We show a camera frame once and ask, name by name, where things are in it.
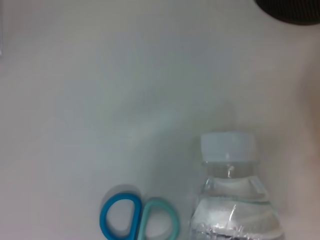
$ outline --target scissor handle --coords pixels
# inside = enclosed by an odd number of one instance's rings
[[[175,209],[168,202],[159,198],[155,198],[155,199],[149,200],[144,206],[137,240],[146,240],[146,228],[147,228],[148,218],[150,215],[151,208],[153,207],[158,207],[163,209],[165,212],[169,214],[171,218],[172,226],[173,226],[172,233],[166,240],[177,239],[180,231],[180,223],[179,223],[179,217]]]
[[[132,217],[131,228],[128,236],[118,237],[116,236],[107,225],[107,213],[111,206],[120,201],[120,200],[131,200],[134,204],[134,212]],[[100,228],[103,235],[108,240],[135,240],[137,235],[137,230],[139,226],[140,213],[142,209],[142,202],[137,195],[132,193],[118,193],[112,196],[106,203],[103,205],[100,213]]]

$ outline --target bottle cap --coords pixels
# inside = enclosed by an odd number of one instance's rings
[[[256,139],[249,132],[211,132],[201,136],[201,152],[206,163],[255,162]]]

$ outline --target white surface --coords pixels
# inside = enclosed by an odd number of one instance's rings
[[[250,132],[210,132],[201,135],[201,153],[206,163],[257,161],[257,143]]]
[[[186,239],[200,135],[234,129],[258,136],[287,239],[318,238],[319,26],[277,22],[251,0],[3,10],[1,239],[103,240],[100,206],[120,184],[175,204]]]

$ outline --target water bottle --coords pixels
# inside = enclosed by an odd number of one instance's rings
[[[268,194],[254,174],[255,137],[246,132],[201,136],[207,177],[190,221],[189,240],[284,240]]]

